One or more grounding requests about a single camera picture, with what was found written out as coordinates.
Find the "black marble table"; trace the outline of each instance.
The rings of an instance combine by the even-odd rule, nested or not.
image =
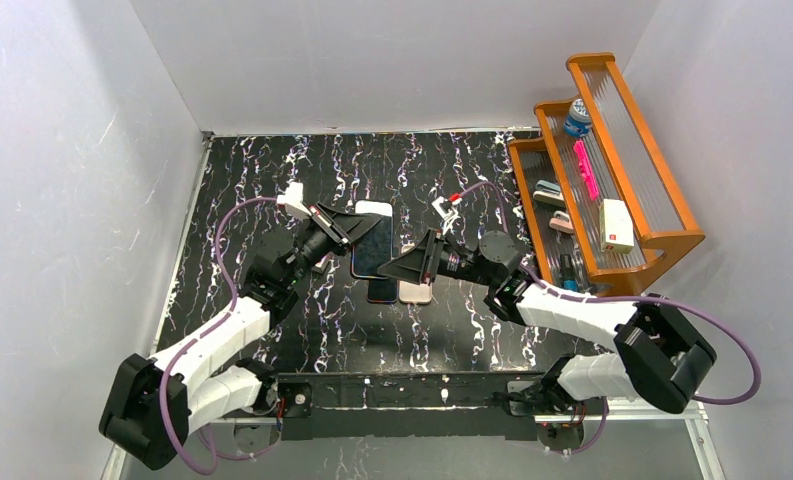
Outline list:
[[[518,137],[530,133],[518,133]],[[501,229],[528,244],[528,234],[506,148],[511,132],[359,134],[217,138],[213,141],[186,236],[158,350],[180,340],[229,301],[212,258],[214,231],[235,204],[275,196],[290,181],[304,183],[306,203],[353,211],[358,200],[394,206],[394,243],[416,242],[440,219],[431,201],[480,180],[504,191],[499,209],[491,192],[465,198],[455,236],[474,247],[486,231]],[[229,222],[225,262],[241,274],[255,235],[294,228],[274,204],[241,211]],[[564,353],[594,353],[594,346],[557,331],[500,322],[482,303],[486,287],[438,277],[424,307],[366,302],[365,281],[338,257],[313,276],[290,316],[242,352],[278,371],[422,372],[545,370]]]

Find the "stack of phones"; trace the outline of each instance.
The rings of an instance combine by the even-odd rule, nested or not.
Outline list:
[[[403,303],[430,303],[430,285],[412,285],[378,274],[378,267],[393,258],[393,206],[360,200],[355,204],[355,213],[373,213],[382,217],[352,249],[352,276],[367,280],[367,301],[393,304],[398,299]]]

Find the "pink marker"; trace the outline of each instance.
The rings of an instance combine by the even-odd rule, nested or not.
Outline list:
[[[584,142],[576,140],[573,145],[573,151],[579,157],[579,171],[582,174],[582,180],[587,185],[587,193],[590,194],[591,200],[596,200],[599,197],[599,185],[596,183],[596,177],[593,176],[593,168],[590,166],[590,159],[587,157],[587,149],[584,147]]]

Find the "small white box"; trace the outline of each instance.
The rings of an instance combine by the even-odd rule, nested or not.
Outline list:
[[[626,202],[611,198],[602,200],[599,243],[603,252],[629,253],[634,248],[634,224]]]

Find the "white wall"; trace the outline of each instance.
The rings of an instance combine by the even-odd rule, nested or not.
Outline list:
[[[202,130],[536,125],[564,61],[624,65],[658,0],[132,0]]]
[[[719,314],[763,368],[755,399],[710,410],[723,467],[793,478],[793,1],[665,0],[624,75],[708,234],[658,286]],[[716,339],[703,393],[740,393],[749,367]]]
[[[102,3],[0,2],[0,479],[101,474],[200,160],[133,8]]]

